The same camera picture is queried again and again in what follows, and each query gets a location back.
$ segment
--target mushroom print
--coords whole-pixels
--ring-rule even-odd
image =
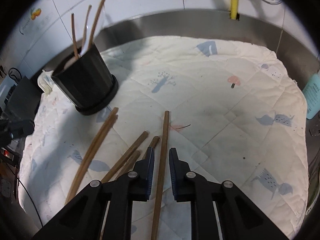
[[[240,80],[238,79],[237,76],[231,76],[228,78],[228,82],[232,83],[231,88],[234,88],[235,85],[240,86]]]

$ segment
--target black container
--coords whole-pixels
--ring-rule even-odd
[[[110,73],[97,47],[91,48],[76,62],[63,69],[74,54],[70,54],[52,74],[53,81],[76,105],[83,115],[94,114],[114,98],[118,91],[118,81]]]

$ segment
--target quilted mat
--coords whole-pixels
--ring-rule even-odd
[[[306,101],[276,54],[238,41],[149,37],[102,53],[119,91],[108,107],[79,114],[54,85],[41,99],[27,137],[20,180],[46,223],[64,205],[85,152],[110,109],[118,120],[92,161],[81,190],[102,179],[144,131],[142,155],[160,136],[169,110],[168,148],[213,182],[233,181],[289,238],[299,230],[308,197]],[[132,239],[150,239],[160,146],[150,201],[134,203]],[[22,207],[39,225],[19,187]],[[167,162],[159,240],[191,239],[190,205],[172,196]]]

